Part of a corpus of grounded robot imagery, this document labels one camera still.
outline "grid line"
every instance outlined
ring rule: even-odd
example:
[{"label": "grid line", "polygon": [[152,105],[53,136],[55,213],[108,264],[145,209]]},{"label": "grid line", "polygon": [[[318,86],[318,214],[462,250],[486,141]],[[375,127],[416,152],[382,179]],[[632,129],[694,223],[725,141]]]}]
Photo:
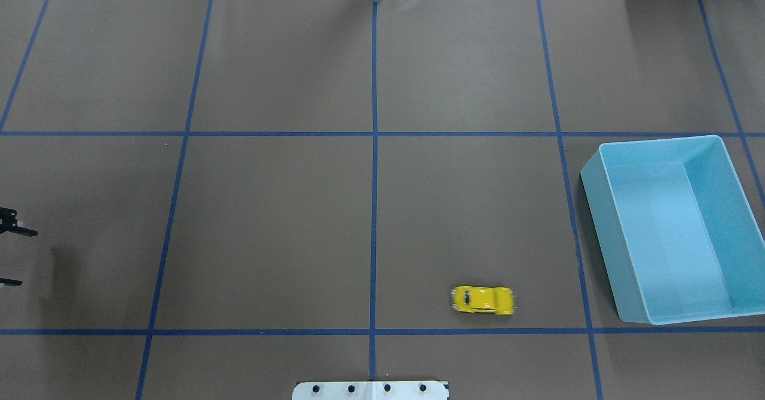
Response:
[{"label": "grid line", "polygon": [[585,311],[585,323],[587,324],[587,340],[590,345],[590,361],[592,363],[593,382],[595,394],[598,400],[603,400],[601,387],[601,370],[598,364],[598,351],[595,346],[595,334],[592,331],[592,317],[590,315],[590,299],[587,296],[587,279],[585,278],[585,265],[582,262],[582,246],[579,243],[579,231],[576,226],[576,213],[574,212],[574,199],[571,196],[571,182],[568,179],[568,162],[566,161],[565,147],[563,146],[563,133],[561,119],[558,114],[558,98],[555,96],[555,82],[552,78],[552,64],[550,63],[550,50],[547,45],[547,32],[544,29],[544,11],[541,0],[536,0],[536,10],[539,15],[539,30],[541,32],[541,46],[544,51],[544,67],[547,70],[547,86],[550,90],[550,103],[552,116],[555,119],[555,133],[558,138],[558,152],[561,158],[563,185],[566,190],[566,202],[568,204],[568,219],[571,222],[571,232],[574,234],[574,247],[576,247],[577,269],[579,270],[579,290],[582,293],[582,305]]},{"label": "grid line", "polygon": [[194,117],[194,104],[197,100],[197,86],[199,86],[199,76],[202,71],[202,60],[204,58],[204,46],[207,41],[207,30],[210,26],[210,14],[213,11],[213,0],[207,0],[207,12],[205,13],[204,26],[202,27],[202,37],[199,46],[199,55],[197,55],[197,68],[194,71],[194,83],[191,86],[191,95],[189,96],[189,108],[186,113],[186,129],[183,131],[183,143],[180,145],[180,155],[178,157],[178,168],[175,173],[175,184],[173,185],[173,195],[170,199],[170,210],[167,214],[167,227],[164,232],[164,242],[162,244],[162,253],[159,260],[159,269],[157,270],[157,281],[154,288],[154,297],[151,300],[151,313],[149,315],[148,329],[146,332],[146,341],[144,345],[143,358],[141,360],[141,370],[139,381],[136,388],[136,400],[141,400],[143,395],[144,382],[146,380],[146,370],[148,368],[148,359],[151,354],[151,340],[155,323],[157,320],[157,309],[159,306],[159,297],[162,291],[162,280],[164,279],[164,267],[167,262],[167,250],[170,247],[170,235],[173,230],[173,220],[175,219],[175,207],[178,203],[178,190],[180,190],[180,180],[183,175],[183,163],[186,159],[186,149],[188,148],[189,131],[191,131],[191,120]]},{"label": "grid line", "polygon": [[760,182],[760,175],[757,173],[757,168],[754,165],[754,159],[752,158],[751,151],[749,151],[749,143],[746,142],[746,135],[743,133],[743,125],[741,125],[741,119],[738,117],[738,111],[733,100],[733,95],[730,94],[730,87],[727,85],[727,78],[725,78],[725,72],[722,69],[720,57],[718,56],[717,48],[715,46],[715,38],[712,37],[711,28],[709,27],[709,19],[707,18],[707,11],[704,6],[704,0],[697,1],[699,1],[699,11],[702,13],[702,21],[704,22],[704,30],[707,34],[707,41],[709,42],[709,50],[711,51],[712,58],[715,60],[715,66],[717,67],[718,74],[720,76],[720,83],[722,83],[723,90],[725,91],[725,97],[727,98],[727,104],[730,106],[730,114],[733,115],[733,120],[735,121],[736,128],[738,129],[738,136],[740,136],[741,144],[743,145],[743,152],[746,154],[746,160],[749,163],[749,168],[752,170],[754,185],[756,185],[757,193],[760,195],[760,204],[765,206],[765,192],[763,192],[762,182]]},{"label": "grid line", "polygon": [[[765,326],[615,326],[587,328],[377,328],[378,335],[585,335],[593,334],[722,334],[722,332],[762,332]],[[296,335],[369,335],[366,328],[327,329],[154,329],[153,337],[296,337]],[[0,335],[139,335],[144,337],[148,329],[0,329]]]},{"label": "grid line", "polygon": [[714,134],[721,138],[765,138],[765,133],[685,133],[653,131],[0,131],[0,136],[71,136],[117,138],[117,136],[186,136],[189,138],[685,138]]},{"label": "grid line", "polygon": [[372,3],[372,221],[369,239],[369,380],[377,373],[377,1]]},{"label": "grid line", "polygon": [[35,22],[35,29],[32,30],[32,35],[29,37],[29,43],[27,43],[27,50],[24,51],[24,57],[22,57],[22,64],[19,65],[19,72],[16,73],[16,79],[13,81],[13,86],[11,87],[11,93],[8,94],[8,100],[5,103],[5,109],[3,109],[2,112],[2,118],[0,118],[0,131],[3,130],[5,127],[5,122],[8,120],[8,114],[11,113],[11,105],[13,105],[13,98],[16,96],[16,90],[19,89],[19,83],[22,81],[22,76],[24,75],[24,69],[27,68],[27,60],[29,60],[29,55],[32,52],[32,46],[35,45],[35,40],[38,37],[38,32],[40,32],[40,26],[43,23],[43,17],[45,16],[45,12],[47,11],[47,5],[50,2],[50,0],[44,0],[43,6],[40,8],[40,14],[38,15],[38,21]]}]

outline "light blue plastic bin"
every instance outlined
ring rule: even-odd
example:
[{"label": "light blue plastic bin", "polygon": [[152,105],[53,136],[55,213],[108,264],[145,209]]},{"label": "light blue plastic bin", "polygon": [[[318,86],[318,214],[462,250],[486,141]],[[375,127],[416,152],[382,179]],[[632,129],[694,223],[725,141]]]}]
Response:
[{"label": "light blue plastic bin", "polygon": [[619,318],[765,313],[765,243],[719,136],[605,143],[582,181]]}]

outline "toy car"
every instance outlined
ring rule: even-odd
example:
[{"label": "toy car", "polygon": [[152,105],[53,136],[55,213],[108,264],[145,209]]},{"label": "toy car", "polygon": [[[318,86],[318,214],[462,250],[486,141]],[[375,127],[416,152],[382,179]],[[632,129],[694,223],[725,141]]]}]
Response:
[{"label": "toy car", "polygon": [[460,312],[512,315],[516,310],[516,297],[504,286],[457,286],[451,290],[451,307]]}]

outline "white plate with holes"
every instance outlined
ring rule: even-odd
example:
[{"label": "white plate with holes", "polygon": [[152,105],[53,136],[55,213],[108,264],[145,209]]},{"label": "white plate with holes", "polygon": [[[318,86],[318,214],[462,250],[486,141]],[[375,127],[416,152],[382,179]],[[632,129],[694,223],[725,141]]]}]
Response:
[{"label": "white plate with holes", "polygon": [[448,400],[445,381],[335,381],[299,383],[292,400]]}]

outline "grid square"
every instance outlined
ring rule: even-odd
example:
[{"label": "grid square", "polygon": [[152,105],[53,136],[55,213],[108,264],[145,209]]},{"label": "grid square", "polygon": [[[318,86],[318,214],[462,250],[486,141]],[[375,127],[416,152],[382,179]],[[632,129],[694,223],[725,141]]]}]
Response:
[{"label": "grid square", "polygon": [[44,0],[0,0],[0,117]]},{"label": "grid square", "polygon": [[369,327],[371,146],[192,138],[157,327]]},{"label": "grid square", "polygon": [[367,0],[215,0],[194,130],[371,131],[371,34]]},{"label": "grid square", "polygon": [[368,343],[365,335],[155,337],[143,398],[290,398],[299,381],[365,381]]},{"label": "grid square", "polygon": [[3,398],[132,400],[142,335],[0,335]]},{"label": "grid square", "polygon": [[765,0],[704,0],[715,48],[743,129],[765,131]]},{"label": "grid square", "polygon": [[[574,200],[574,211],[577,217],[577,229],[579,229],[579,242],[582,246],[582,261],[585,266],[587,277],[587,293],[590,298],[590,312],[592,325],[595,327],[624,327],[646,326],[641,323],[626,323],[619,319],[617,314],[614,295],[608,280],[608,274],[603,262],[603,254],[598,243],[598,234],[590,214],[590,206],[587,203],[585,188],[582,184],[580,172],[587,161],[598,150],[602,143],[615,141],[639,141],[640,139],[653,138],[565,138],[566,157],[568,160],[568,177],[571,181],[571,193]],[[746,153],[738,138],[725,138],[725,146],[734,163],[741,186],[743,187],[749,205],[752,207],[754,217],[760,229],[765,225],[765,207],[763,207],[757,186],[749,168]],[[692,323],[675,324],[677,326],[765,326],[765,315],[744,316],[739,318],[710,319],[695,321]]]},{"label": "grid square", "polygon": [[587,335],[377,337],[380,379],[448,381],[451,398],[595,397]]},{"label": "grid square", "polygon": [[6,130],[183,130],[207,0],[50,0]]},{"label": "grid square", "polygon": [[145,329],[181,138],[0,138],[3,328]]},{"label": "grid square", "polygon": [[565,131],[736,131],[696,0],[543,0]]},{"label": "grid square", "polygon": [[[377,327],[585,325],[555,138],[384,138],[379,164]],[[456,312],[458,285],[517,313]]]},{"label": "grid square", "polygon": [[380,130],[555,130],[536,0],[385,0],[379,27]]},{"label": "grid square", "polygon": [[603,397],[762,398],[763,334],[596,335]]}]

